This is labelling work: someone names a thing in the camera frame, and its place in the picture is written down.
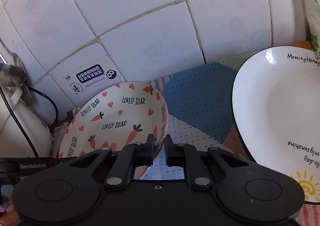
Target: red heart print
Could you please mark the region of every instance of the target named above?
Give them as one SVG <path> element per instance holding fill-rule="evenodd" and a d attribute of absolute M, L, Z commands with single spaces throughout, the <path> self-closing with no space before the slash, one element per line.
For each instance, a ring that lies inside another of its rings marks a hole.
<path fill-rule="evenodd" d="M 92 139 L 92 140 L 90 141 L 90 146 L 92 147 L 93 150 L 95 150 L 96 142 L 95 142 L 94 139 Z"/>
<path fill-rule="evenodd" d="M 101 146 L 101 148 L 107 148 L 108 147 L 108 141 L 106 141 L 106 142 L 104 142 L 103 144 L 102 144 L 102 146 Z"/>
<path fill-rule="evenodd" d="M 148 110 L 148 116 L 151 116 L 151 115 L 153 114 L 153 112 L 154 112 L 153 109 L 150 108 L 150 109 Z"/>
<path fill-rule="evenodd" d="M 111 148 L 112 151 L 116 151 L 116 149 L 117 149 L 116 143 L 112 143 L 110 148 Z"/>

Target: white container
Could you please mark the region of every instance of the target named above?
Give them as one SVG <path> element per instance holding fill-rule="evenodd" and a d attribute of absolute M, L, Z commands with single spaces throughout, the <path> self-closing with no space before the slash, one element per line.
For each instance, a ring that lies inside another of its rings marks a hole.
<path fill-rule="evenodd" d="M 8 87 L 1 87 L 39 157 L 49 156 L 52 149 L 49 128 L 20 100 L 22 89 L 17 87 L 13 92 L 9 91 Z M 0 96 L 0 157 L 28 156 L 34 157 L 33 151 Z"/>

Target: hand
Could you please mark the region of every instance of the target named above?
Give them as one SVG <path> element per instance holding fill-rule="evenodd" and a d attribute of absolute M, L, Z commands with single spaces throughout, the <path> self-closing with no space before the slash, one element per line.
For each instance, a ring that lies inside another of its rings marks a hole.
<path fill-rule="evenodd" d="M 6 212 L 0 217 L 0 225 L 2 226 L 15 226 L 20 222 L 19 216 L 14 209 L 12 200 L 9 200 L 9 206 L 6 208 Z"/>

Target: finger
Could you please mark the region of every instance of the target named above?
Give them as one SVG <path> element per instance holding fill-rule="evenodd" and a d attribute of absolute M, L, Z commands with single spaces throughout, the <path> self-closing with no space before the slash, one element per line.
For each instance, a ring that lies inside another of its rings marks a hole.
<path fill-rule="evenodd" d="M 16 211 L 12 213 L 5 213 L 0 217 L 0 224 L 2 226 L 13 226 L 19 221 L 19 216 Z"/>

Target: black sticker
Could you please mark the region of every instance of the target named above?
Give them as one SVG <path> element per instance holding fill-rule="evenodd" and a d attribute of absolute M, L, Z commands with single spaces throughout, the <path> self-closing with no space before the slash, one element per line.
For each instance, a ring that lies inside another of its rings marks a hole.
<path fill-rule="evenodd" d="M 104 75 L 104 71 L 100 64 L 96 64 L 94 66 L 89 67 L 88 69 L 78 73 L 76 76 L 79 80 L 79 82 L 86 83 L 88 81 L 91 81 L 94 78 L 97 78 L 101 75 Z"/>
<path fill-rule="evenodd" d="M 112 79 L 116 78 L 117 72 L 115 70 L 110 69 L 109 71 L 107 71 L 106 75 L 110 80 L 112 80 Z"/>

